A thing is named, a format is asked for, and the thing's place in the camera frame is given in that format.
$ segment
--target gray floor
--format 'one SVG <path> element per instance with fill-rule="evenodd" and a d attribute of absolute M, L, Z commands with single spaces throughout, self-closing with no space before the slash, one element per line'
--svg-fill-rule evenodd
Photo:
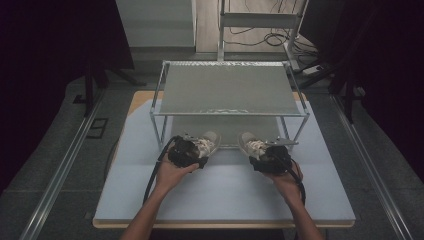
<path fill-rule="evenodd" d="M 182 58 L 200 57 L 192 54 L 191 57 Z M 119 138 L 132 96 L 135 91 L 152 89 L 158 79 L 158 75 L 154 72 L 133 72 L 133 74 L 141 81 L 148 82 L 147 87 L 131 85 L 109 73 L 111 84 L 96 115 L 96 118 L 108 119 L 106 131 L 100 139 L 85 139 L 38 239 L 117 239 L 122 233 L 120 229 L 96 229 L 92 226 L 91 219 L 102 191 L 109 153 Z M 329 229 L 325 232 L 327 238 L 397 239 L 385 209 L 342 125 L 336 106 L 326 92 L 328 82 L 329 80 L 325 80 L 311 86 L 305 94 L 312 105 L 357 221 L 352 228 Z M 83 120 L 84 106 L 73 104 L 74 98 L 79 94 L 84 94 L 81 79 L 69 84 L 62 108 L 43 141 L 9 188 L 2 193 L 0 239 L 18 239 L 28 223 Z M 415 239 L 424 238 L 422 182 L 388 137 L 361 107 L 360 102 L 354 104 L 353 118 L 354 125 L 403 213 L 412 236 Z M 95 129 L 88 132 L 88 136 L 98 134 L 98 130 Z M 281 230 L 168 230 L 154 231 L 152 239 L 283 239 L 283 235 L 286 239 L 291 239 L 293 234 L 292 229 L 284 230 L 284 233 Z"/>

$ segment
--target metal frame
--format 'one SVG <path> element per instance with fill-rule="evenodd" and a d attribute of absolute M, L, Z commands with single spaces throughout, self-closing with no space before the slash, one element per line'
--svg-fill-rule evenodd
<path fill-rule="evenodd" d="M 378 169 L 374 165 L 374 160 L 371 158 L 367 148 L 365 147 L 365 144 L 362 142 L 361 137 L 356 131 L 355 125 L 352 124 L 344 114 L 343 103 L 341 102 L 340 98 L 335 95 L 331 95 L 330 97 L 337 109 L 343 127 L 345 128 L 348 137 L 350 138 L 358 154 L 359 160 L 361 161 L 364 170 L 375 189 L 377 197 L 379 198 L 381 205 L 386 211 L 387 218 L 389 219 L 393 230 L 396 232 L 398 239 L 414 239 L 406 224 L 405 217 L 393 199 L 386 183 L 380 176 Z"/>
<path fill-rule="evenodd" d="M 105 95 L 106 90 L 99 89 L 94 99 L 92 110 L 87 116 L 84 117 L 78 132 L 76 133 L 71 145 L 69 146 L 65 156 L 63 157 L 60 165 L 58 166 L 53 177 L 50 179 L 49 185 L 43 193 L 37 207 L 35 208 L 32 216 L 29 218 L 28 223 L 19 237 L 20 240 L 31 240 L 37 239 L 44 226 L 47 217 L 50 214 L 53 204 L 59 195 L 59 192 L 71 170 L 72 164 L 80 150 L 87 132 L 96 116 L 96 113 L 100 107 L 100 103 Z"/>
<path fill-rule="evenodd" d="M 290 39 L 284 43 L 284 49 L 294 70 L 299 69 L 295 60 L 292 48 L 294 40 L 299 32 L 303 13 L 306 10 L 307 0 L 303 0 L 296 14 L 268 14 L 268 13 L 226 13 L 225 0 L 221 0 L 221 10 L 219 13 L 219 42 L 218 42 L 218 61 L 224 61 L 224 28 L 226 27 L 245 27 L 245 28 L 288 28 L 290 30 Z"/>
<path fill-rule="evenodd" d="M 227 64 L 234 64 L 234 65 L 236 65 L 236 64 L 243 64 L 243 65 L 245 65 L 245 64 L 255 64 L 255 65 L 264 65 L 264 66 L 265 65 L 269 65 L 269 64 L 273 64 L 273 62 L 204 62 L 204 61 L 200 61 L 200 62 L 196 62 L 196 61 L 184 61 L 184 62 L 182 62 L 182 61 L 163 61 L 160 78 L 159 78 L 159 81 L 158 81 L 157 86 L 156 86 L 156 89 L 155 89 L 155 94 L 154 94 L 154 97 L 153 97 L 152 106 L 151 106 L 150 112 L 149 112 L 150 118 L 151 118 L 152 123 L 153 123 L 153 128 L 154 128 L 154 131 L 155 131 L 155 134 L 156 134 L 156 139 L 157 139 L 157 142 L 158 142 L 159 150 L 162 149 L 163 144 L 164 144 L 165 132 L 166 132 L 166 124 L 167 124 L 167 121 L 168 121 L 168 116 L 205 116 L 205 115 L 214 116 L 214 115 L 221 115 L 220 113 L 202 113 L 202 114 L 199 114 L 199 113 L 197 113 L 197 114 L 196 113 L 188 113 L 188 114 L 187 113 L 167 113 L 167 114 L 164 114 L 164 113 L 156 112 L 157 97 L 158 97 L 160 85 L 161 85 L 162 81 L 166 80 L 166 77 L 168 75 L 169 67 L 171 66 L 172 63 L 174 63 L 174 64 L 181 64 L 181 65 L 183 65 L 183 64 L 187 64 L 187 65 L 190 65 L 190 64 L 199 64 L 199 65 L 209 65 L 209 64 L 210 65 L 227 65 Z M 306 104 L 305 104 L 305 100 L 303 98 L 303 95 L 302 95 L 302 93 L 299 90 L 298 84 L 296 82 L 296 79 L 294 77 L 292 68 L 290 66 L 290 62 L 284 61 L 284 62 L 278 62 L 278 64 L 282 64 L 282 66 L 284 66 L 286 69 L 289 70 L 288 73 L 290 74 L 290 76 L 291 76 L 291 78 L 292 78 L 292 80 L 294 82 L 294 85 L 295 85 L 294 87 L 296 89 L 296 92 L 299 95 L 300 102 L 301 102 L 302 108 L 303 108 L 303 113 L 300 113 L 300 114 L 286 114 L 286 115 L 284 115 L 284 114 L 282 115 L 282 114 L 246 114 L 246 113 L 230 113 L 230 114 L 228 114 L 228 113 L 226 113 L 226 115 L 229 115 L 229 116 L 246 116 L 246 117 L 249 117 L 249 116 L 261 116 L 262 115 L 262 116 L 270 116 L 270 117 L 271 116 L 280 117 L 281 123 L 282 123 L 282 127 L 283 127 L 283 130 L 284 130 L 285 137 L 288 140 L 288 141 L 285 141 L 285 144 L 284 145 L 291 145 L 291 147 L 292 147 L 293 145 L 298 144 L 297 140 L 298 140 L 298 138 L 300 136 L 301 131 L 303 130 L 303 127 L 305 126 L 306 122 L 308 121 L 308 118 L 310 116 L 310 113 L 309 113 L 309 111 L 308 111 L 308 109 L 306 107 Z M 162 126 L 162 131 L 160 131 L 160 132 L 159 132 L 158 124 L 156 122 L 156 117 L 159 117 L 159 116 L 163 116 L 164 117 L 164 123 L 163 123 L 163 126 Z M 285 120 L 284 120 L 285 117 L 303 117 L 303 121 L 300 124 L 300 127 L 299 127 L 298 131 L 296 132 L 296 134 L 295 134 L 295 136 L 294 136 L 293 139 L 290 139 L 290 136 L 289 136 L 289 133 L 288 133 L 288 129 L 287 129 L 287 126 L 286 126 Z"/>

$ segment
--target black cable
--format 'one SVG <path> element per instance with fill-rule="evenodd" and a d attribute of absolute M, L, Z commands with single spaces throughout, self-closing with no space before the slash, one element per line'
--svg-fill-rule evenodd
<path fill-rule="evenodd" d="M 250 31 L 250 30 L 252 30 L 252 29 L 255 29 L 255 28 L 248 28 L 248 29 L 246 29 L 246 30 L 242 30 L 242 31 L 240 31 L 240 32 L 233 32 L 233 30 L 232 30 L 232 29 L 231 29 L 231 27 L 230 27 L 230 33 L 232 33 L 232 34 L 234 34 L 234 35 L 237 35 L 237 34 L 240 34 L 240 33 L 248 32 L 248 31 Z"/>
<path fill-rule="evenodd" d="M 296 7 L 297 0 L 294 1 L 292 13 L 294 13 L 294 8 Z"/>
<path fill-rule="evenodd" d="M 284 13 L 284 10 L 286 9 L 286 7 L 287 7 L 287 0 L 284 0 L 285 1 L 285 3 L 284 3 L 284 8 L 283 8 L 283 10 L 281 10 L 281 6 L 283 5 L 283 0 L 281 0 L 281 2 L 280 2 L 280 6 L 278 7 L 278 13 Z"/>
<path fill-rule="evenodd" d="M 249 9 L 249 7 L 247 6 L 247 0 L 244 0 L 244 6 L 246 6 L 246 8 L 247 8 L 247 11 L 248 11 L 248 12 L 250 12 L 250 9 Z"/>
<path fill-rule="evenodd" d="M 272 10 L 274 9 L 274 7 L 275 7 L 275 6 L 277 6 L 278 2 L 280 2 L 280 0 L 277 0 L 277 1 L 275 2 L 275 4 L 272 6 L 272 8 L 271 8 L 271 10 L 269 11 L 269 13 L 272 13 Z"/>
<path fill-rule="evenodd" d="M 242 46 L 256 46 L 256 45 L 259 45 L 259 44 L 261 44 L 261 43 L 265 42 L 265 40 L 262 40 L 262 41 L 257 42 L 257 43 L 227 42 L 227 41 L 225 41 L 225 40 L 224 40 L 224 42 L 225 42 L 226 44 L 237 44 L 237 45 L 242 45 Z"/>
<path fill-rule="evenodd" d="M 305 186 L 302 183 L 302 179 L 293 171 L 293 169 L 290 166 L 288 166 L 284 161 L 282 161 L 277 155 L 272 154 L 271 156 L 276 158 L 278 161 L 280 161 L 281 164 L 284 166 L 284 168 L 287 169 L 287 172 L 290 173 L 290 175 L 292 175 L 292 177 L 294 178 L 294 181 L 296 182 L 296 185 L 299 187 L 300 194 L 302 195 L 302 203 L 303 205 L 305 205 L 306 192 L 305 192 Z M 294 161 L 293 159 L 291 159 L 291 161 L 293 161 L 294 164 L 296 165 L 297 172 L 300 172 L 300 169 L 297 166 L 296 161 Z"/>
<path fill-rule="evenodd" d="M 162 159 L 163 159 L 163 157 L 165 156 L 166 152 L 168 151 L 169 145 L 170 145 L 170 144 L 172 143 L 172 141 L 174 141 L 177 137 L 178 137 L 178 136 L 174 136 L 174 137 L 172 137 L 171 139 L 169 139 L 168 143 L 166 144 L 166 146 L 163 148 L 163 150 L 162 150 L 161 154 L 159 155 L 159 158 L 158 158 L 158 160 L 156 161 L 155 167 L 153 168 L 152 175 L 150 176 L 149 183 L 147 184 L 146 191 L 144 192 L 143 205 L 144 205 L 144 203 L 146 202 L 147 198 L 149 198 L 150 189 L 152 188 L 153 181 L 154 181 L 154 180 L 155 180 L 155 178 L 156 178 L 156 174 L 158 173 L 158 170 L 159 170 L 160 164 L 162 163 Z"/>
<path fill-rule="evenodd" d="M 279 43 L 277 43 L 277 44 L 270 43 L 269 39 L 271 39 L 271 38 L 277 39 L 279 41 Z M 264 40 L 268 45 L 273 46 L 273 47 L 278 47 L 278 46 L 283 45 L 287 41 L 287 36 L 284 36 L 284 35 L 279 34 L 279 33 L 273 33 L 272 29 L 271 29 L 271 33 L 268 33 L 267 35 L 265 35 Z"/>

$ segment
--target white tabletop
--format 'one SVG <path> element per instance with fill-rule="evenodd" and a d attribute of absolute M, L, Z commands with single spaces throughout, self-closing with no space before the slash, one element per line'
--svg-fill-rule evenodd
<path fill-rule="evenodd" d="M 300 135 L 300 144 L 289 151 L 304 173 L 306 208 L 318 226 L 352 226 L 355 215 L 308 102 L 307 106 L 311 116 Z M 160 153 L 150 107 L 148 101 L 126 120 L 93 220 L 96 227 L 125 227 L 142 205 Z M 168 121 L 167 127 L 172 128 L 172 117 Z M 301 119 L 286 119 L 289 131 L 297 130 L 297 121 Z M 252 224 L 287 227 L 293 226 L 293 221 L 271 181 L 254 172 L 247 157 L 237 149 L 219 149 L 204 169 L 186 176 L 168 194 L 155 227 L 241 228 Z"/>

